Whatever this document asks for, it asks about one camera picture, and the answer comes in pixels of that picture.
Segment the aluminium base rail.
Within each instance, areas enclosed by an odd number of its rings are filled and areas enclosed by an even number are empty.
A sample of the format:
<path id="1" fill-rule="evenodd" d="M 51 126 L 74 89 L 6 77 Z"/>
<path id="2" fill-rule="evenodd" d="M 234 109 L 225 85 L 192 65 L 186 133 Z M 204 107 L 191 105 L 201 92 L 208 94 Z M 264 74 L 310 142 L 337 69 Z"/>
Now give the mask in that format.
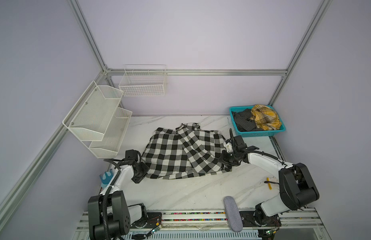
<path id="1" fill-rule="evenodd" d="M 253 209 L 241 209 L 243 229 L 234 232 L 225 210 L 149 212 L 148 223 L 131 227 L 122 240 L 150 233 L 150 240 L 329 240 L 316 209 L 289 211 L 259 227 L 252 223 Z"/>

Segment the white mesh two-tier shelf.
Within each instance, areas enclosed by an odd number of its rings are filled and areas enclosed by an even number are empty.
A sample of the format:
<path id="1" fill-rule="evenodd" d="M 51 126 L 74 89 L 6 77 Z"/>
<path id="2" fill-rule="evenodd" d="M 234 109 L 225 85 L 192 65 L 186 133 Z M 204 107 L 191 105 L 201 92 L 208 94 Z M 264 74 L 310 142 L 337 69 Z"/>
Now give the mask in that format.
<path id="1" fill-rule="evenodd" d="M 62 121 L 98 159 L 114 159 L 121 148 L 132 111 L 121 107 L 123 91 L 92 82 Z"/>

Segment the yellow plaid shirt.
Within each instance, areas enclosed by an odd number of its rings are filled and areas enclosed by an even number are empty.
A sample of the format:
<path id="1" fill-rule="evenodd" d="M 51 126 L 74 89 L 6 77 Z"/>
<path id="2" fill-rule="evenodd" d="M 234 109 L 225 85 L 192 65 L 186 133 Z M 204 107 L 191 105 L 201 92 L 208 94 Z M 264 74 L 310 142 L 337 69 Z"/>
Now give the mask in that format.
<path id="1" fill-rule="evenodd" d="M 282 126 L 278 113 L 269 106 L 255 105 L 251 109 L 251 114 L 250 119 L 263 131 L 276 131 Z"/>

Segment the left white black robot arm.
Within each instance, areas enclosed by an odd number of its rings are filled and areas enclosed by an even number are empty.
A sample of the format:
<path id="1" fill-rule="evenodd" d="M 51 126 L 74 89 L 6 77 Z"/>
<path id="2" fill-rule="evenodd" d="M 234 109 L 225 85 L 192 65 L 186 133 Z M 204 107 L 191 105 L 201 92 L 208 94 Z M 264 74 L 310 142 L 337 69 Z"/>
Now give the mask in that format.
<path id="1" fill-rule="evenodd" d="M 88 226 L 91 240 L 112 240 L 127 235 L 132 226 L 142 228 L 148 222 L 144 204 L 128 205 L 122 187 L 132 181 L 139 184 L 149 168 L 137 150 L 125 152 L 122 160 L 105 159 L 114 176 L 102 192 L 88 200 Z"/>

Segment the teal plastic basket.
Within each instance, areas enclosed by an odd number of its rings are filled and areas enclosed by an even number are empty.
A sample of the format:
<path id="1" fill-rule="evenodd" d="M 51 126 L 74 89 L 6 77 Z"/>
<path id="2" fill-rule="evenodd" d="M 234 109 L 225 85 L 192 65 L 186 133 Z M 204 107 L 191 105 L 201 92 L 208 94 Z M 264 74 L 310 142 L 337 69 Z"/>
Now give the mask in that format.
<path id="1" fill-rule="evenodd" d="M 229 114 L 231 117 L 231 121 L 233 124 L 233 129 L 236 134 L 241 135 L 243 138 L 249 138 L 249 137 L 271 137 L 276 135 L 277 133 L 285 132 L 286 127 L 283 121 L 280 119 L 281 126 L 279 130 L 269 130 L 269 131 L 249 131 L 249 132 L 242 132 L 238 129 L 238 126 L 234 120 L 233 113 L 240 113 L 247 109 L 252 109 L 254 106 L 235 106 L 229 108 Z"/>

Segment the dark grey striped shirt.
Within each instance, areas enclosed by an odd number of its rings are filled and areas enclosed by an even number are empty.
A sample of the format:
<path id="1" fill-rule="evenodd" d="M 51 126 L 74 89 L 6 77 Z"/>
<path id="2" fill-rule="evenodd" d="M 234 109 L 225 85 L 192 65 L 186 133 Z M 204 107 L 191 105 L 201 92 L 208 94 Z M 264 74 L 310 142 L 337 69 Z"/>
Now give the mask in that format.
<path id="1" fill-rule="evenodd" d="M 232 116 L 240 132 L 262 131 L 261 128 L 257 127 L 255 121 L 251 119 L 253 117 L 251 109 L 246 109 L 242 112 L 232 112 Z"/>

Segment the black white checkered shirt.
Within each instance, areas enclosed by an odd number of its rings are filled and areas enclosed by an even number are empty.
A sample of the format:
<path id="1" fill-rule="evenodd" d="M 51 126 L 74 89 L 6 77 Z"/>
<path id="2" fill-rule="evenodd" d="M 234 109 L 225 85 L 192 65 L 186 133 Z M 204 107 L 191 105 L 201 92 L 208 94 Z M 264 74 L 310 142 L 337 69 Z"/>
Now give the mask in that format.
<path id="1" fill-rule="evenodd" d="M 224 143 L 221 132 L 203 130 L 197 123 L 158 128 L 142 153 L 149 167 L 146 177 L 177 180 L 229 173 L 232 167 L 219 161 Z"/>

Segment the aluminium frame profile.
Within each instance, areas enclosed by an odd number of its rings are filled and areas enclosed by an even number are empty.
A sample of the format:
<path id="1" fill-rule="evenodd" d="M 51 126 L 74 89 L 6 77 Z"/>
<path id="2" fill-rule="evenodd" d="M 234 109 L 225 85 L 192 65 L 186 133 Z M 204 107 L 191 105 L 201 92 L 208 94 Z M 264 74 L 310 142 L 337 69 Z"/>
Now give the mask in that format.
<path id="1" fill-rule="evenodd" d="M 122 76 L 125 72 L 132 73 L 164 73 L 168 76 L 285 76 L 287 70 L 283 69 L 111 69 L 110 76 Z"/>

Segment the grey foam microphone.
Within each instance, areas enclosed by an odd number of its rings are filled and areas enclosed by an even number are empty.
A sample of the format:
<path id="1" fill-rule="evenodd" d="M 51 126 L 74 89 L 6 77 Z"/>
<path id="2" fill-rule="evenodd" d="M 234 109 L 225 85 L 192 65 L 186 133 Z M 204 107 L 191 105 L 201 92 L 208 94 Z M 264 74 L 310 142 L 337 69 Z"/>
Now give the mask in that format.
<path id="1" fill-rule="evenodd" d="M 235 199 L 231 196 L 226 196 L 223 199 L 223 204 L 231 230 L 235 233 L 241 232 L 243 230 L 243 223 Z"/>

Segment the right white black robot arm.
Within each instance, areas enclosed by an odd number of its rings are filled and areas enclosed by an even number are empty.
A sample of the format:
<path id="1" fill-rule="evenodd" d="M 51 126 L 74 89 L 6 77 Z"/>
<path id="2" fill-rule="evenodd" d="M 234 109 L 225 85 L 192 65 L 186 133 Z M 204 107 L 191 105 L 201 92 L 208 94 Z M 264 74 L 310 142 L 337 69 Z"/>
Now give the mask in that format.
<path id="1" fill-rule="evenodd" d="M 251 226 L 279 226 L 277 217 L 289 210 L 299 210 L 319 199 L 319 192 L 308 170 L 302 163 L 284 162 L 278 157 L 260 151 L 256 146 L 247 146 L 241 136 L 234 136 L 229 130 L 230 138 L 225 142 L 225 149 L 219 161 L 225 166 L 238 167 L 241 163 L 259 167 L 277 179 L 278 195 L 255 206 L 250 215 L 242 216 L 237 207 L 226 210 L 227 218 L 235 217 L 247 221 Z"/>

